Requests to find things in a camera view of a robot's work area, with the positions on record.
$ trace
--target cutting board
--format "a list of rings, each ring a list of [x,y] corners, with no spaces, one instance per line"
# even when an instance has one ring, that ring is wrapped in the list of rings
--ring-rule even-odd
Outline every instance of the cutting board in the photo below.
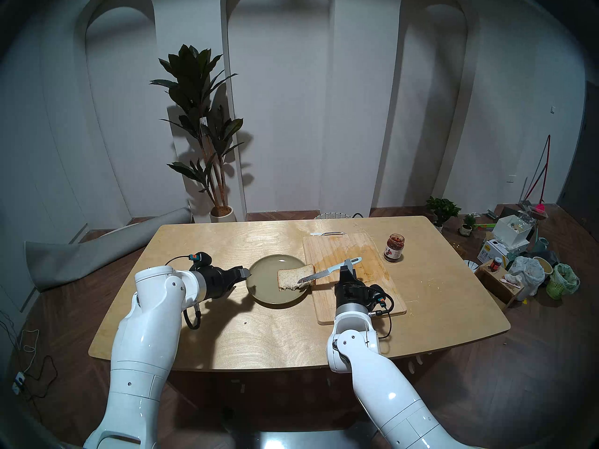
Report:
[[[348,257],[362,257],[362,262],[353,266],[358,280],[366,285],[379,285],[393,297],[395,307],[391,315],[405,314],[404,300],[383,265],[383,260],[372,239],[365,233],[334,236],[306,236],[304,238],[306,263],[314,264],[317,272],[345,261]],[[316,320],[320,325],[332,325],[337,303],[334,287],[339,281],[339,270],[328,277],[316,280],[312,287],[312,300],[316,309]]]

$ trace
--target green ceramic plate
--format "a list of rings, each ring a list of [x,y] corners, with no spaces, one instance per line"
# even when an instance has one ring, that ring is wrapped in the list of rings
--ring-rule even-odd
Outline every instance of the green ceramic plate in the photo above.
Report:
[[[306,265],[297,257],[287,254],[272,254],[256,261],[250,267],[251,276],[246,280],[247,290],[257,300],[266,304],[287,304],[302,297],[308,287],[301,290],[278,290],[277,272],[282,269],[297,269]]]

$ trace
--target butter knife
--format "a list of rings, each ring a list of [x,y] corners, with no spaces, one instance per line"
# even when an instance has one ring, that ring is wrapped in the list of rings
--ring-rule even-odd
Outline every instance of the butter knife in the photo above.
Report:
[[[356,265],[358,262],[362,262],[362,258],[354,257],[352,259],[352,266]],[[324,269],[322,272],[318,272],[317,274],[310,275],[309,277],[300,278],[298,280],[298,284],[302,284],[307,281],[318,280],[319,278],[322,278],[322,277],[328,277],[335,270],[339,270],[341,268],[341,266],[344,264],[345,264],[345,261],[341,262],[340,264],[334,265],[333,267],[329,267],[328,269]]]

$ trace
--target small potted plant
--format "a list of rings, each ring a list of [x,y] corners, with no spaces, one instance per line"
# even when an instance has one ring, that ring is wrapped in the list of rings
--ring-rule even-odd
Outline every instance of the small potted plant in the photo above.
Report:
[[[439,230],[439,233],[443,230],[443,224],[450,217],[458,217],[458,212],[461,211],[461,208],[457,207],[450,200],[433,198],[432,196],[427,199],[427,209],[435,214],[436,220],[432,224]]]
[[[472,214],[466,214],[464,217],[464,223],[460,227],[460,235],[462,236],[470,236],[470,232],[472,228],[475,227],[476,219]]]
[[[173,162],[168,166],[191,180],[202,185],[200,193],[206,193],[214,207],[210,212],[212,222],[235,221],[233,209],[227,203],[225,183],[225,156],[241,143],[232,145],[233,135],[243,125],[243,119],[230,119],[225,116],[222,106],[210,107],[210,94],[214,92],[232,74],[217,81],[222,70],[214,78],[210,73],[222,54],[211,57],[209,49],[198,51],[193,46],[181,46],[179,54],[169,54],[168,61],[159,59],[160,64],[177,81],[152,80],[151,85],[160,85],[168,89],[168,95],[185,113],[179,116],[179,122],[170,122],[187,131],[194,137],[202,151],[202,157],[189,166],[182,162]]]

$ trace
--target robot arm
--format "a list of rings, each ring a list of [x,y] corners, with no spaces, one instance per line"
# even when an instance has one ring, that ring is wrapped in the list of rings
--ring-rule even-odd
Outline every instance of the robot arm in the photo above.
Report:
[[[110,360],[106,413],[84,448],[123,446],[117,438],[138,441],[140,449],[156,447],[156,422],[162,388],[177,354],[181,312],[190,328],[199,326],[198,304],[229,292],[250,276],[248,269],[212,267],[209,255],[192,254],[190,271],[153,267],[135,275],[137,292],[131,310],[119,323]],[[196,308],[191,325],[186,309]]]
[[[334,372],[352,374],[358,401],[391,447],[470,447],[443,429],[393,362],[379,354],[370,320],[376,313],[369,312],[373,299],[369,288],[355,278],[351,264],[341,268],[335,294],[337,312],[327,343],[329,366]]]

